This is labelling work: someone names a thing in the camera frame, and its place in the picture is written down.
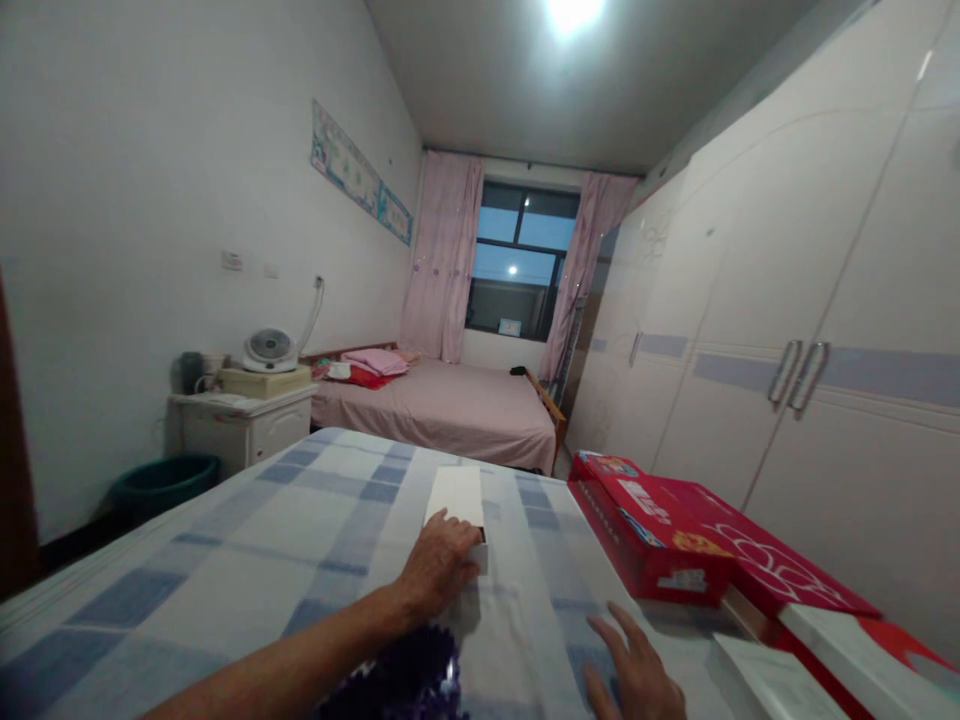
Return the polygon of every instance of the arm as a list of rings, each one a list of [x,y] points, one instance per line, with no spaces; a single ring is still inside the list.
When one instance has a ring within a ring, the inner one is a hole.
[[[446,512],[424,526],[393,584],[201,680],[146,717],[304,716],[359,665],[439,614],[477,576],[466,556],[480,531],[445,520]]]

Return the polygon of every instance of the power outlet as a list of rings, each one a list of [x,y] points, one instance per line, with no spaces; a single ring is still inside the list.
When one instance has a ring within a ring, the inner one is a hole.
[[[224,270],[233,270],[234,272],[243,272],[243,258],[240,253],[220,251],[220,267]]]

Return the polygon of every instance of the pink blanket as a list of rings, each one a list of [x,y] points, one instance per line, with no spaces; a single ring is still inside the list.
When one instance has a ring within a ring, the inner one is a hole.
[[[382,375],[383,377],[403,375],[410,369],[410,365],[399,355],[389,350],[382,350],[381,348],[352,350],[351,352],[344,353],[340,357],[340,360],[372,372],[374,375]]]
[[[376,392],[321,382],[311,416],[349,430],[549,475],[556,433],[523,376],[423,358]]]

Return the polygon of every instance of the blue checkered bedsheet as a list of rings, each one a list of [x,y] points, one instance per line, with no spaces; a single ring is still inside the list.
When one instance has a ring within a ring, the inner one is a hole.
[[[635,608],[688,697],[732,717],[704,669],[714,611],[637,604],[565,483],[325,429],[0,607],[0,716],[132,717],[392,581],[436,469],[477,465],[489,574],[439,622],[477,720],[588,717],[580,667],[612,677],[585,619]]]

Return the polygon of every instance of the red cardboard box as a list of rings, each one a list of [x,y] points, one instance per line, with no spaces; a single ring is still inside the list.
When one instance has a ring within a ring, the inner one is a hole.
[[[737,558],[732,584],[764,616],[775,620],[784,606],[810,607],[880,618],[881,613],[806,558],[747,519],[702,485],[655,478],[700,523],[700,531]]]
[[[733,556],[653,478],[629,460],[581,451],[568,485],[630,595],[720,604]]]

